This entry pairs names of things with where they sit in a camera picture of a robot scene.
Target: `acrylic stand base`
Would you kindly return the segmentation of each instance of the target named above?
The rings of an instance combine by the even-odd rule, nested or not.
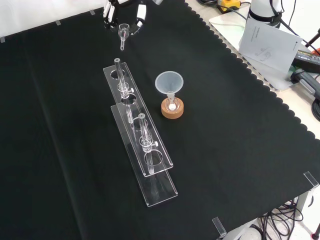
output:
[[[142,191],[143,198],[148,207],[159,204],[178,195],[174,183],[171,180],[168,171],[162,171],[151,176],[144,176],[136,153],[128,136],[123,118],[119,112],[117,105],[111,106],[111,110],[120,131],[126,151],[129,155],[133,171],[138,180],[139,187]]]

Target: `black cable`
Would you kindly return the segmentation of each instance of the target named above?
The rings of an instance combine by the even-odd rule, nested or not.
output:
[[[274,8],[273,0],[270,0],[270,6],[271,6],[271,8],[272,8],[272,11],[273,11],[274,15],[275,15],[275,16],[278,16],[278,15],[279,15],[279,12],[277,12],[277,11],[275,10],[275,8]],[[281,22],[287,29],[289,29],[294,35],[300,37],[298,34],[295,33],[295,31],[293,31],[293,29],[292,29],[288,24],[286,24],[286,23],[282,20],[282,18],[280,18],[280,22]],[[302,41],[304,41],[306,44],[308,44],[317,54],[320,55],[320,52],[319,52],[315,47],[313,47],[311,44],[309,44],[309,43],[308,43],[306,40],[304,40],[303,38],[302,38]]]
[[[281,8],[282,8],[282,13],[284,13],[285,9],[284,9],[284,4],[283,4],[282,0],[281,0]]]
[[[262,232],[262,230],[260,229],[260,227],[258,227],[258,226],[255,225],[255,224],[251,224],[250,228],[257,230],[257,231],[260,233],[260,235],[261,235],[261,239],[263,239],[264,233]]]
[[[295,229],[295,222],[296,222],[295,218],[296,218],[296,210],[297,210],[298,202],[299,202],[299,198],[297,199],[296,204],[295,204],[295,209],[294,209],[294,212],[293,212],[292,229],[291,229],[291,232],[290,232],[287,240],[290,239],[290,237],[291,237],[291,235],[292,235],[292,233],[293,233],[293,231],[294,231],[294,229]]]
[[[310,208],[311,206],[312,206],[312,204],[314,204],[314,196],[312,196],[312,198],[311,198],[311,203],[310,203],[310,205],[308,206],[308,208]]]
[[[320,100],[316,99],[313,101],[312,106],[311,106],[311,111],[313,116],[320,121]]]
[[[236,10],[232,9],[231,7],[227,7],[227,6],[222,6],[220,4],[217,4],[216,0],[214,1],[207,1],[207,0],[196,0],[198,3],[200,3],[201,5],[204,5],[204,6],[208,6],[208,7],[212,7],[212,6],[217,6],[217,7],[220,7],[220,8],[226,8],[236,14],[238,14],[239,16],[241,16],[244,20],[247,21],[247,18],[245,16],[243,16],[241,13],[237,12]]]
[[[249,1],[242,1],[242,2],[240,2],[240,6],[241,6],[242,4],[249,4],[249,5],[251,5],[251,2],[249,2]]]
[[[253,226],[253,225],[251,225],[250,227],[259,231],[259,233],[261,234],[262,240],[267,240],[268,238],[271,239],[271,237],[267,231],[268,221],[271,221],[270,227],[278,235],[279,239],[281,240],[282,236],[283,236],[283,237],[288,237],[287,239],[289,240],[292,235],[292,232],[295,228],[295,222],[301,222],[304,219],[304,216],[301,213],[301,211],[299,209],[297,209],[298,201],[299,201],[299,199],[297,200],[297,202],[294,202],[294,200],[291,200],[290,204],[283,204],[282,206],[275,208],[273,211],[270,211],[270,212],[266,213],[265,215],[261,216],[260,221],[261,221],[261,228],[262,229],[259,228],[258,226]],[[297,211],[301,214],[302,218],[300,220],[296,219]],[[288,220],[293,221],[292,228],[290,228],[289,224],[287,223]],[[285,225],[285,228],[286,228],[286,232],[281,232],[278,229],[278,227],[276,225],[276,221],[283,222],[283,224]]]
[[[296,4],[297,4],[297,0],[294,0],[294,5],[293,5],[293,11],[292,11],[292,14],[291,14],[291,17],[290,17],[290,21],[289,21],[289,27],[290,27],[290,24],[291,24],[291,20],[292,20],[292,17],[294,16],[294,13],[295,13],[295,10],[296,10]]]

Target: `wooden base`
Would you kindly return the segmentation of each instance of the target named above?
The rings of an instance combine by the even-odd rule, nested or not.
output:
[[[182,114],[184,113],[184,103],[181,101],[180,98],[176,99],[179,101],[179,108],[175,111],[169,111],[166,108],[166,101],[168,100],[168,98],[166,98],[165,100],[162,101],[161,103],[161,112],[162,115],[165,116],[167,119],[177,119],[180,118],[182,116]]]

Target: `yellow device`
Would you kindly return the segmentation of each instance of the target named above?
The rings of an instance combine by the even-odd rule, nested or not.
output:
[[[238,10],[240,8],[241,2],[240,2],[240,0],[218,0],[218,4],[221,6],[231,8],[233,10]],[[229,9],[227,9],[225,7],[217,6],[217,8],[223,14],[231,12]]]

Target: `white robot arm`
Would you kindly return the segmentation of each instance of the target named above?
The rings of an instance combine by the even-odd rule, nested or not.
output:
[[[282,12],[281,0],[252,0],[248,17],[279,28],[281,14],[275,16],[275,11]]]

